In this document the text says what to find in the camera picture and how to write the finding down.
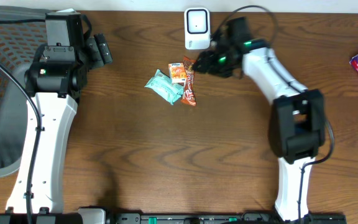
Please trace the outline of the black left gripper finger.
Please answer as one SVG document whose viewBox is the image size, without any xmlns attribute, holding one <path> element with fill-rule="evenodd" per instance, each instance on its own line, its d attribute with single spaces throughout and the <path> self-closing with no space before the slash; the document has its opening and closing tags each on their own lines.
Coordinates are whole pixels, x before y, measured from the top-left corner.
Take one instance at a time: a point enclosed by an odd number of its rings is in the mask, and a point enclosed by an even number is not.
<svg viewBox="0 0 358 224">
<path fill-rule="evenodd" d="M 109 46 L 108 46 L 108 43 L 106 41 L 104 34 L 102 34 L 102 33 L 95 34 L 94 38 L 97 43 L 98 50 L 101 55 L 101 59 L 102 59 L 103 63 L 104 64 L 112 63 L 111 52 L 110 52 L 110 49 L 109 49 Z"/>
<path fill-rule="evenodd" d="M 94 36 L 86 41 L 86 49 L 89 53 L 90 69 L 96 69 L 104 66 L 104 50 L 102 43 Z"/>
</svg>

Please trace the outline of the small orange tissue pack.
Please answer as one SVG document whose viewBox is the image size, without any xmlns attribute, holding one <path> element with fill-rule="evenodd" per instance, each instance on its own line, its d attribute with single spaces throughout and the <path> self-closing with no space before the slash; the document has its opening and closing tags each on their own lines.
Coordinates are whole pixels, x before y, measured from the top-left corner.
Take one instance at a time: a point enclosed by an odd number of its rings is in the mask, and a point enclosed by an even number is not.
<svg viewBox="0 0 358 224">
<path fill-rule="evenodd" d="M 186 71 L 184 64 L 181 63 L 170 63 L 168 65 L 169 75 L 172 83 L 185 83 L 186 82 Z"/>
</svg>

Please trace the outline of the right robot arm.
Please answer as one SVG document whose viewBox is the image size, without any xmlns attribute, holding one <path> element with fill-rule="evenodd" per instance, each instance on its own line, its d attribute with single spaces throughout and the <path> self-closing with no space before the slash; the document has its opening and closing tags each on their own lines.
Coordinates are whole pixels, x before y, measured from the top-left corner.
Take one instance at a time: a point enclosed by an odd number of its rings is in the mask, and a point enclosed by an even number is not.
<svg viewBox="0 0 358 224">
<path fill-rule="evenodd" d="M 227 78 L 239 68 L 264 94 L 271 106 L 268 141 L 279 166 L 275 211 L 281 222 L 305 222 L 309 210 L 302 195 L 325 142 L 322 93 L 298 82 L 271 44 L 253 37 L 245 17 L 227 21 L 212 40 L 214 47 L 199 54 L 193 70 Z"/>
</svg>

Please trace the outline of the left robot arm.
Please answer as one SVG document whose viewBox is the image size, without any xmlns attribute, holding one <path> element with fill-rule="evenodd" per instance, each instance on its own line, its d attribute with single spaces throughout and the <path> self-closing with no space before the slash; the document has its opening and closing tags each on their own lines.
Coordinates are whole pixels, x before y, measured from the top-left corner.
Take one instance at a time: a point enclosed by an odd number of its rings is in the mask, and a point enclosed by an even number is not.
<svg viewBox="0 0 358 224">
<path fill-rule="evenodd" d="M 83 30 L 84 14 L 57 11 L 45 16 L 41 45 L 18 89 L 27 100 L 27 130 L 19 173 L 0 223 L 107 224 L 101 207 L 63 211 L 63 168 L 68 135 L 90 70 L 112 62 L 104 35 Z"/>
</svg>

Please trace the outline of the teal snack bar wrapper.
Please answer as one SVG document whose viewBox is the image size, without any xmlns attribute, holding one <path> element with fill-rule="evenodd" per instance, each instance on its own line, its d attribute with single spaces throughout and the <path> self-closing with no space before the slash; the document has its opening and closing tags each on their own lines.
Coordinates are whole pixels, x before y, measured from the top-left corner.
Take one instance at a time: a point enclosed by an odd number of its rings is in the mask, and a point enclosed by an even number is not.
<svg viewBox="0 0 358 224">
<path fill-rule="evenodd" d="M 172 83 L 171 79 L 159 69 L 157 69 L 155 75 L 147 82 L 145 88 L 152 89 L 171 105 L 174 105 L 184 93 L 184 87 L 182 85 Z"/>
</svg>

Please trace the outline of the orange brown snack bar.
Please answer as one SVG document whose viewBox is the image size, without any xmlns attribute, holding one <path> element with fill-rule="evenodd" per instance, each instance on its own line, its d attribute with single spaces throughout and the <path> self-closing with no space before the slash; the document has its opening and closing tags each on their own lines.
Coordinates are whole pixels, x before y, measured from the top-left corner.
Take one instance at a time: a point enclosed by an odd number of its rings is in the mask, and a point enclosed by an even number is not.
<svg viewBox="0 0 358 224">
<path fill-rule="evenodd" d="M 183 58 L 183 65 L 186 72 L 186 81 L 184 85 L 184 92 L 181 98 L 181 102 L 187 105 L 196 106 L 195 93 L 193 91 L 195 71 L 193 70 L 193 64 L 195 60 L 188 57 Z"/>
</svg>

